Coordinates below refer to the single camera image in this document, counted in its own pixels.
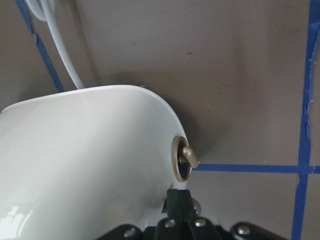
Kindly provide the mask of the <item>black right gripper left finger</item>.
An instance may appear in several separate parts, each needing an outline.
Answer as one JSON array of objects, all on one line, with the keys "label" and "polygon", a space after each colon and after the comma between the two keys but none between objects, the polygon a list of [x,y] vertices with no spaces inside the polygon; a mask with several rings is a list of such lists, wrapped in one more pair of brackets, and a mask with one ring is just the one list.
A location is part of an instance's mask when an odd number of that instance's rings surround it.
[{"label": "black right gripper left finger", "polygon": [[183,213],[180,193],[182,190],[167,191],[167,217],[156,225],[154,240],[181,240],[183,228]]}]

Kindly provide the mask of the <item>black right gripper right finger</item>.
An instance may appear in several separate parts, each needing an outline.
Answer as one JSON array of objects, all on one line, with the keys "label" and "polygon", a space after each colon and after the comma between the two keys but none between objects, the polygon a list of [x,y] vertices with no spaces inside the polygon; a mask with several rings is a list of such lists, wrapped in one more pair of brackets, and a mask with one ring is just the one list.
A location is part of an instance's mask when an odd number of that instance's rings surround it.
[{"label": "black right gripper right finger", "polygon": [[182,240],[222,240],[221,222],[214,214],[197,214],[189,190],[178,190]]}]

